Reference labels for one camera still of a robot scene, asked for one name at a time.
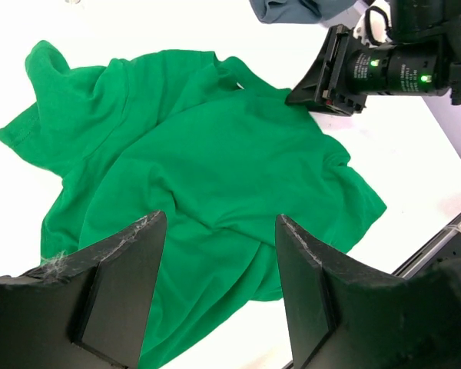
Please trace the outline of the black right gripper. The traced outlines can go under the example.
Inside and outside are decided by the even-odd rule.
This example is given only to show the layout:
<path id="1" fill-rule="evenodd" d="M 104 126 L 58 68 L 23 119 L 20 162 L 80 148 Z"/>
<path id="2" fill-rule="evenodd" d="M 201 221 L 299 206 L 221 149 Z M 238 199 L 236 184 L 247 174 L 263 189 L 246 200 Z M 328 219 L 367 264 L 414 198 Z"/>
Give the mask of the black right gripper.
<path id="1" fill-rule="evenodd" d="M 308 72 L 285 99 L 311 112 L 352 116 L 369 96 L 441 96 L 449 90 L 449 59 L 441 36 L 370 48 L 345 25 L 328 29 Z"/>

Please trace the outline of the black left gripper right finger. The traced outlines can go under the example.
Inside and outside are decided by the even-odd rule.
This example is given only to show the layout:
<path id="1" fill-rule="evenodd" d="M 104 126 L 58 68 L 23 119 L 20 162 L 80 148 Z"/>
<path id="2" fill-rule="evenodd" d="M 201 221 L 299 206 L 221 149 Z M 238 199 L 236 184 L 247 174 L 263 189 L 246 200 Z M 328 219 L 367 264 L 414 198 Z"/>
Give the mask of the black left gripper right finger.
<path id="1" fill-rule="evenodd" d="M 285 215 L 275 240 L 292 367 L 461 368 L 461 254 L 401 278 Z"/>

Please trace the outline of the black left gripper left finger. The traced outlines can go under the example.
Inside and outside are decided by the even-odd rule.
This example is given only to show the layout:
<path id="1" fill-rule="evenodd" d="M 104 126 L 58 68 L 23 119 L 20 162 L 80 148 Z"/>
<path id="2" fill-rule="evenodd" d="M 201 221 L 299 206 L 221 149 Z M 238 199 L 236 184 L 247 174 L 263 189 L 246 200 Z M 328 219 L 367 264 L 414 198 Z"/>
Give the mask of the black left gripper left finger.
<path id="1" fill-rule="evenodd" d="M 136 368 L 167 229 L 162 211 L 0 277 L 0 368 Z"/>

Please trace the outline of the green t shirt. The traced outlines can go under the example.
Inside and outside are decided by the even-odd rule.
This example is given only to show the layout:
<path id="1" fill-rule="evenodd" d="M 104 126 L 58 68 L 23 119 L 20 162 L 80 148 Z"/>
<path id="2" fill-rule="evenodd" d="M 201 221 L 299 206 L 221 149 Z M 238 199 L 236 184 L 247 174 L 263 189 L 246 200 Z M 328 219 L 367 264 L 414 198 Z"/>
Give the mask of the green t shirt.
<path id="1" fill-rule="evenodd" d="M 167 216 L 142 368 L 175 359 L 247 302 L 282 298 L 279 214 L 348 252 L 386 210 L 347 150 L 239 58 L 167 50 L 72 68 L 41 41 L 25 70 L 35 103 L 0 141 L 62 180 L 41 256 Z"/>

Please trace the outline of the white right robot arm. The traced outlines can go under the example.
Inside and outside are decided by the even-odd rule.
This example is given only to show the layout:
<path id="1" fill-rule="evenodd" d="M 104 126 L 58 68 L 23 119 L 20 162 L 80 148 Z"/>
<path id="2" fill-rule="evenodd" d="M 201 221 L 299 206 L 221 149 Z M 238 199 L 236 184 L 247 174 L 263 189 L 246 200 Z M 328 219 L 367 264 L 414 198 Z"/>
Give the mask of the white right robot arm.
<path id="1" fill-rule="evenodd" d="M 461 1 L 378 1 L 332 26 L 287 103 L 351 116 L 370 95 L 461 105 Z M 461 368 L 461 213 L 393 274 L 285 215 L 275 242 L 291 367 Z"/>

